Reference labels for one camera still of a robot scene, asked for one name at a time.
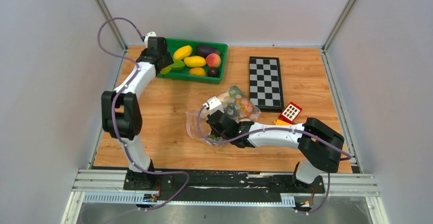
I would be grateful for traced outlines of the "green fake pear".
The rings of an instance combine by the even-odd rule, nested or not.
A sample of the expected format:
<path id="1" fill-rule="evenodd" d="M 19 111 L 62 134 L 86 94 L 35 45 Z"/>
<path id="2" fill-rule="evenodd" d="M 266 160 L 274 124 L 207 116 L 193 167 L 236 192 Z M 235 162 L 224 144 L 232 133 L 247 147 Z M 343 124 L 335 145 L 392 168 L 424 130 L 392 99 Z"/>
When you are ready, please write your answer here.
<path id="1" fill-rule="evenodd" d="M 168 73 L 172 70 L 172 67 L 173 67 L 172 64 L 171 64 L 171 65 L 168 65 L 167 67 L 163 68 L 163 69 L 160 71 L 160 74 L 161 74 L 161 75 L 166 75 L 166 74 L 168 74 Z"/>

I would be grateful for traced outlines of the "clear dotted zip bag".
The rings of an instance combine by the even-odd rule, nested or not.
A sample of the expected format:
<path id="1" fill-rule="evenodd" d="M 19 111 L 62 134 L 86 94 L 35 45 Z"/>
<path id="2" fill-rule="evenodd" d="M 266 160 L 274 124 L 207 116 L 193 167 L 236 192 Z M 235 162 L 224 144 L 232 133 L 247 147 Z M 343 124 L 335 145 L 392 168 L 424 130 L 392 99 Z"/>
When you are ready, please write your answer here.
<path id="1" fill-rule="evenodd" d="M 216 96 L 220 101 L 224 113 L 236 122 L 240 121 L 258 121 L 261 110 L 255 106 L 250 99 L 239 89 L 238 86 L 232 85 L 225 92 Z M 211 146 L 223 146 L 222 143 L 208 142 L 200 135 L 197 129 L 197 118 L 199 118 L 201 131 L 210 139 L 222 141 L 221 136 L 215 136 L 211 128 L 206 123 L 209 109 L 205 108 L 201 113 L 197 111 L 186 112 L 186 131 L 190 138 L 204 142 Z"/>

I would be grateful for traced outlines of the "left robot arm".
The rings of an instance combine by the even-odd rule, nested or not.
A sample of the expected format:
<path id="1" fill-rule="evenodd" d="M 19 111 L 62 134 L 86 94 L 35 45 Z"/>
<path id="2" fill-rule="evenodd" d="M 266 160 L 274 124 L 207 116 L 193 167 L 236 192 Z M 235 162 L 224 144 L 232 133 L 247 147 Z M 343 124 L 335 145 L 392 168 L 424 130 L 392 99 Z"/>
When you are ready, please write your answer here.
<path id="1" fill-rule="evenodd" d="M 133 61 L 134 68 L 128 77 L 101 96 L 103 130 L 118 140 L 129 162 L 125 190 L 150 190 L 156 185 L 153 162 L 141 141 L 138 99 L 150 81 L 174 62 L 164 37 L 147 36 L 145 42 L 146 48 Z"/>

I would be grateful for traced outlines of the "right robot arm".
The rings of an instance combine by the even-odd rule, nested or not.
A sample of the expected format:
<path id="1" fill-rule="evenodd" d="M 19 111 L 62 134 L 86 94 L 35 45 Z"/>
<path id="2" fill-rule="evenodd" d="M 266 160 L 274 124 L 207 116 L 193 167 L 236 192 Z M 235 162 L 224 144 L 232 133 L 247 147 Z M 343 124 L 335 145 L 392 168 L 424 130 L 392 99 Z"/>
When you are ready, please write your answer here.
<path id="1" fill-rule="evenodd" d="M 337 173 L 342 160 L 350 155 L 343 151 L 344 137 L 320 120 L 309 117 L 295 125 L 265 125 L 254 121 L 235 121 L 221 111 L 207 116 L 214 143 L 231 143 L 239 148 L 279 146 L 298 149 L 305 159 L 297 164 L 292 187 L 305 192 L 324 172 Z"/>

